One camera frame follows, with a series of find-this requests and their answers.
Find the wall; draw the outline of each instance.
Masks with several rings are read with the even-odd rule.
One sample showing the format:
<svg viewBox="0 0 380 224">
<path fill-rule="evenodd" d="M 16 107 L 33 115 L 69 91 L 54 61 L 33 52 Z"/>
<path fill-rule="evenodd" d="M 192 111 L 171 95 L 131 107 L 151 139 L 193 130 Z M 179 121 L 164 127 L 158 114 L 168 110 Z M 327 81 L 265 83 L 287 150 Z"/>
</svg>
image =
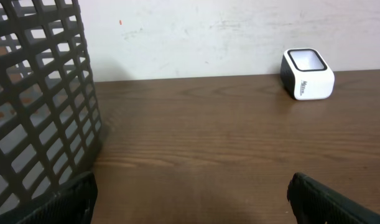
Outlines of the wall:
<svg viewBox="0 0 380 224">
<path fill-rule="evenodd" d="M 294 47 L 380 68 L 380 0 L 79 2 L 95 81 L 277 73 Z"/>
</svg>

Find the black bezel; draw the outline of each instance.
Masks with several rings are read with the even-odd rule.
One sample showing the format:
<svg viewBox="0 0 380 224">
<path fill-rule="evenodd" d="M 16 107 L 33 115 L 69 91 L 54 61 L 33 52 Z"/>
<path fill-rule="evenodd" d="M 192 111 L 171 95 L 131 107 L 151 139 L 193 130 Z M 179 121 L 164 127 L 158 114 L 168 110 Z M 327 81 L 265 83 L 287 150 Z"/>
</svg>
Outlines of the black bezel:
<svg viewBox="0 0 380 224">
<path fill-rule="evenodd" d="M 294 52 L 294 51 L 301 51 L 301 50 L 311 50 L 312 52 L 315 53 L 315 55 L 318 57 L 318 59 L 320 59 L 322 65 L 324 66 L 324 68 L 322 69 L 312 69 L 312 70 L 301 70 L 297 67 L 296 63 L 295 63 L 295 60 L 292 58 L 292 56 L 290 55 L 291 52 Z M 288 56 L 290 58 L 290 60 L 292 61 L 292 63 L 295 65 L 295 68 L 301 72 L 316 72 L 316 71 L 325 71 L 328 67 L 327 65 L 325 64 L 325 62 L 322 60 L 320 54 L 314 50 L 314 49 L 293 49 L 293 50 L 288 50 Z"/>
</svg>

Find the lattice pattern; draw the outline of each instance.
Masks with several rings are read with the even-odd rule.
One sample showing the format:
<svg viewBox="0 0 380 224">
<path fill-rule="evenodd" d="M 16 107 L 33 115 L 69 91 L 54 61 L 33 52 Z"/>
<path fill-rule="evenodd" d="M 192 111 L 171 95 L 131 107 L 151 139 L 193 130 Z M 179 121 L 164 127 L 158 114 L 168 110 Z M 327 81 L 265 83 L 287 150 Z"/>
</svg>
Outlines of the lattice pattern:
<svg viewBox="0 0 380 224">
<path fill-rule="evenodd" d="M 77 0 L 0 0 L 0 214 L 80 170 L 100 127 Z"/>
</svg>

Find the white cube device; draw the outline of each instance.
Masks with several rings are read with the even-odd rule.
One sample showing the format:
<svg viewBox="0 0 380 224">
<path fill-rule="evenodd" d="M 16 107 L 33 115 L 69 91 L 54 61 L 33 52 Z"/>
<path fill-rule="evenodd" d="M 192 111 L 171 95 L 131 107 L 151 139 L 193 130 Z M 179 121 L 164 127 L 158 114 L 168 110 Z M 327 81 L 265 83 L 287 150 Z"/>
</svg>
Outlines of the white cube device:
<svg viewBox="0 0 380 224">
<path fill-rule="evenodd" d="M 296 100 L 320 100 L 329 97 L 335 76 L 314 49 L 289 49 L 281 62 L 281 80 Z"/>
</svg>

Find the brown wooden surface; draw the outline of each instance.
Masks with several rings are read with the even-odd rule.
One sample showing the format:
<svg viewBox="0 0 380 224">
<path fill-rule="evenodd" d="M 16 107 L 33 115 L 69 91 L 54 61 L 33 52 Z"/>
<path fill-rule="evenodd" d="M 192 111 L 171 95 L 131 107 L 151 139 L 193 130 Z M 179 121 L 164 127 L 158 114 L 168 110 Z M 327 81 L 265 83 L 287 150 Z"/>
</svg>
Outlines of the brown wooden surface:
<svg viewBox="0 0 380 224">
<path fill-rule="evenodd" d="M 335 74 L 320 101 L 277 75 L 97 83 L 93 224 L 296 223 L 297 171 L 380 213 L 380 70 Z"/>
</svg>

